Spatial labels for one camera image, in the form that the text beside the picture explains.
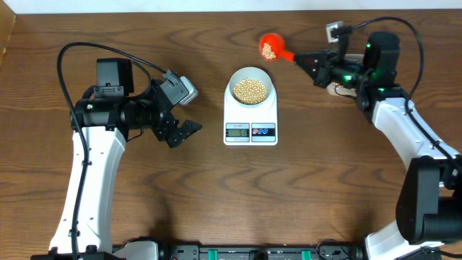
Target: white digital scale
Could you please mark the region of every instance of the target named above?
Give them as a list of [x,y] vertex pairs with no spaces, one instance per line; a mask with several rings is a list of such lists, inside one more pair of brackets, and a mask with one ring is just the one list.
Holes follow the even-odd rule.
[[[235,85],[245,78],[263,83],[266,99],[262,103],[245,105],[234,98]],[[254,67],[238,70],[225,90],[223,142],[226,145],[276,145],[277,132],[276,90],[268,74]]]

